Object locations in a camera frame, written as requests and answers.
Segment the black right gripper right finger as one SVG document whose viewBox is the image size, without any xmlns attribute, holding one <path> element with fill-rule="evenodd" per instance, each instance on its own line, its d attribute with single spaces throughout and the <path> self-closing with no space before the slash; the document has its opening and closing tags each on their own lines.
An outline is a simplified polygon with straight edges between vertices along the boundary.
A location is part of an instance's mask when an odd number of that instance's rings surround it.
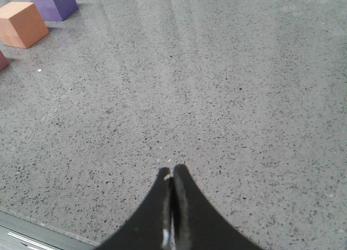
<svg viewBox="0 0 347 250">
<path fill-rule="evenodd" d="M 260 249 L 218 213 L 185 165 L 175 166 L 173 172 L 177 249 Z"/>
</svg>

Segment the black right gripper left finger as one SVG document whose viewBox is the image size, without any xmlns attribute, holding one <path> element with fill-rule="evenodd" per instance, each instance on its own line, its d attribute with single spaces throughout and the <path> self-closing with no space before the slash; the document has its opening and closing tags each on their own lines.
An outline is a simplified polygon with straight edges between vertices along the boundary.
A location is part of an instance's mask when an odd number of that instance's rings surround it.
<svg viewBox="0 0 347 250">
<path fill-rule="evenodd" d="M 171 192 L 170 169 L 161 168 L 138 209 L 97 249 L 171 249 Z"/>
</svg>

